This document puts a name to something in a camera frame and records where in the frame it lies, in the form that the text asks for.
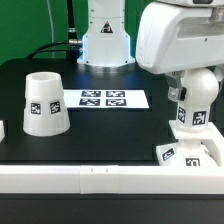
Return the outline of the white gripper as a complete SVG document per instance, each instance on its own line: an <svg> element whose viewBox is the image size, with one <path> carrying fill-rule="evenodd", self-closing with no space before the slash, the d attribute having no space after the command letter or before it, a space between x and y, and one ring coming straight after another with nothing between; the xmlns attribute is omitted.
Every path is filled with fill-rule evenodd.
<svg viewBox="0 0 224 224"><path fill-rule="evenodd" d="M136 60L151 73L166 73L168 98L173 102L185 99L181 70L219 65L214 74L223 86L224 0L155 0L148 4L140 19Z"/></svg>

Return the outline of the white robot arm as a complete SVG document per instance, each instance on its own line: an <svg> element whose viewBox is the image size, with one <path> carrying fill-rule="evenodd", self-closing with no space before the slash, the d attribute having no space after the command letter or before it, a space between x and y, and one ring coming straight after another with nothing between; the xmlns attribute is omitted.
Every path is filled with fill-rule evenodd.
<svg viewBox="0 0 224 224"><path fill-rule="evenodd" d="M79 66L94 72L129 63L153 74L213 66L224 82L224 0L154 0L144 9L130 54L124 0L88 0L89 27Z"/></svg>

